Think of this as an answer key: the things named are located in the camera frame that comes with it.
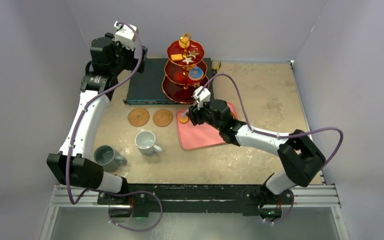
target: red plate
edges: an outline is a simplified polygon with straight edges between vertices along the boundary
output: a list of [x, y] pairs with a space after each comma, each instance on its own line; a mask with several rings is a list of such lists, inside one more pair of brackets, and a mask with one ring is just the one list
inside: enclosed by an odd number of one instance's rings
[[[204, 76], [204, 78], [200, 82], [200, 85], [203, 86], [207, 82], [208, 77]], [[165, 95], [172, 101], [181, 104], [192, 104], [195, 101], [192, 95], [194, 94], [195, 89], [197, 89], [199, 86], [176, 85], [172, 81], [170, 81], [167, 76], [165, 76], [164, 80], [162, 81], [161, 87]]]
[[189, 64], [186, 64], [186, 62], [183, 62], [183, 61], [172, 61], [171, 58], [170, 58], [171, 55], [185, 53], [185, 49], [181, 48], [179, 46], [179, 41], [178, 40], [174, 41], [167, 48], [168, 59], [170, 60], [170, 62], [174, 63], [175, 65], [183, 66], [183, 67], [188, 67], [188, 66], [196, 65], [197, 63], [199, 63], [199, 62], [201, 62], [203, 60], [205, 51], [204, 51], [203, 46], [201, 44], [199, 44], [198, 42], [190, 40], [190, 45], [187, 47], [187, 50], [188, 51], [195, 50], [198, 53], [198, 55], [196, 55], [196, 58], [192, 57], [193, 62], [190, 62]]
[[[207, 74], [207, 64], [201, 61], [197, 66], [202, 69], [205, 76]], [[184, 72], [188, 73], [188, 71], [184, 70], [181, 66], [173, 64], [171, 61], [167, 61], [165, 64], [164, 72], [170, 81], [178, 85], [190, 86], [199, 82], [190, 79], [188, 74], [183, 74]]]

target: pink mat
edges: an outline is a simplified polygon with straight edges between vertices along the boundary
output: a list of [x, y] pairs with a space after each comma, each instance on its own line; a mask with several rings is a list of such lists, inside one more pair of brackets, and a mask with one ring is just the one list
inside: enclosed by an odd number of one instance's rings
[[[228, 102], [227, 105], [230, 111], [237, 116], [238, 114], [233, 104]], [[179, 118], [185, 111], [186, 108], [176, 112], [177, 132], [180, 146], [183, 149], [191, 150], [225, 143], [219, 135], [219, 131], [206, 123], [196, 126], [194, 126], [190, 120], [185, 124], [180, 123]]]

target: yellow and black clamp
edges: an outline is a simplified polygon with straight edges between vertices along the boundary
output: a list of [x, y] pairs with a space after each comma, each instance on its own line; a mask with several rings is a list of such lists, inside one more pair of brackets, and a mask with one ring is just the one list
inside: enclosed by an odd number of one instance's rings
[[218, 61], [217, 66], [214, 68], [214, 60], [211, 60], [211, 73], [213, 76], [219, 72], [221, 66], [222, 66], [222, 61]]

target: white wall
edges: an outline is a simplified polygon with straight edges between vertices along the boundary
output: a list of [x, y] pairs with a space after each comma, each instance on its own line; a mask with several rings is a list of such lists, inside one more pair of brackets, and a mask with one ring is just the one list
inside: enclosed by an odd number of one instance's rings
[[211, 58], [273, 62], [295, 59], [327, 0], [66, 1], [88, 46], [118, 20], [138, 27], [149, 57], [187, 32]]
[[[384, 0], [329, 0], [294, 71], [310, 127], [344, 131], [324, 172], [351, 239], [384, 239]], [[315, 136], [325, 153], [337, 140]]]
[[89, 59], [64, 0], [0, 0], [0, 240], [39, 238]]

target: wooden tabletop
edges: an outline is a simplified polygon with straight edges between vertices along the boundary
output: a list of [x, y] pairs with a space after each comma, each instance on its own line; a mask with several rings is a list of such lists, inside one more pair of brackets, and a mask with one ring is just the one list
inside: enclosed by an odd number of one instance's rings
[[[229, 74], [235, 80], [251, 125], [275, 132], [308, 130], [288, 63], [223, 62], [219, 72]], [[128, 73], [122, 72], [119, 81]], [[278, 157], [251, 147], [224, 144], [184, 150], [179, 144], [176, 119], [166, 127], [159, 127], [153, 123], [152, 116], [161, 108], [170, 110], [174, 116], [186, 106], [125, 105], [123, 99], [128, 84], [115, 90], [94, 143], [94, 149], [110, 145], [127, 159], [127, 165], [119, 167], [113, 174], [126, 177], [130, 183], [262, 184], [270, 174], [283, 169]], [[215, 98], [233, 103], [239, 120], [244, 121], [230, 80], [219, 77], [213, 87]], [[141, 127], [134, 127], [127, 120], [130, 111], [137, 107], [147, 109], [150, 114], [148, 123]], [[135, 146], [135, 136], [140, 131], [152, 131], [163, 152], [142, 155]], [[320, 177], [316, 176], [311, 183], [320, 184]]]

